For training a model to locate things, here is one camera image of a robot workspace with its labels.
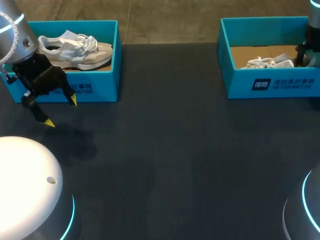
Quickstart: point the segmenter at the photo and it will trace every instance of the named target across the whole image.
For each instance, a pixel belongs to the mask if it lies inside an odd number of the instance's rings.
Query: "white sneaker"
[[[45,54],[52,65],[62,69],[96,69],[109,62],[113,55],[112,45],[69,30],[56,38],[40,36],[38,40],[39,53]]]
[[[271,68],[275,68],[275,69],[287,69],[287,68],[294,68],[294,67],[295,67],[295,65],[291,59],[281,61],[281,62],[271,66]]]
[[[276,62],[273,61],[271,57],[263,58],[258,57],[257,59],[249,60],[245,67],[242,67],[243,69],[265,69],[265,68],[271,68],[273,65],[275,65]]]

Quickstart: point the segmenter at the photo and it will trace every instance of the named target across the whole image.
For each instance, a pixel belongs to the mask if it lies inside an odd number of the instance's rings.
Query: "dark table surface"
[[[213,43],[125,45],[119,102],[42,104],[56,128],[0,94],[0,135],[55,154],[83,240],[283,240],[319,161],[320,104],[227,100]]]

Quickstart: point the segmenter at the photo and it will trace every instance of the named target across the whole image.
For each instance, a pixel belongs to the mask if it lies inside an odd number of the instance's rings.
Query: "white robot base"
[[[55,156],[40,143],[0,137],[0,240],[79,240],[81,221]]]
[[[320,164],[285,202],[282,226],[287,240],[320,240]]]

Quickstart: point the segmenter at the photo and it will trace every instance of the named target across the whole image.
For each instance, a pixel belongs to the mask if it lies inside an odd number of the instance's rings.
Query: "blue shoe box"
[[[76,92],[78,103],[88,102],[116,102],[118,100],[118,87],[121,71],[122,46],[119,34],[118,21],[32,21],[29,22],[37,37],[44,35],[48,38],[61,36],[66,30],[76,34],[93,36],[101,43],[113,45],[113,55],[110,70],[94,71],[66,71],[67,80]],[[10,66],[5,69],[11,77],[15,74]],[[17,80],[9,85],[14,102],[21,103],[21,97],[27,92],[22,83]],[[49,95],[37,97],[38,103],[67,103],[67,99],[61,89],[51,92]]]
[[[304,16],[222,18],[217,55],[227,97],[320,97],[320,68],[241,69],[236,68],[231,51],[231,47],[301,44],[307,25],[308,18]]]

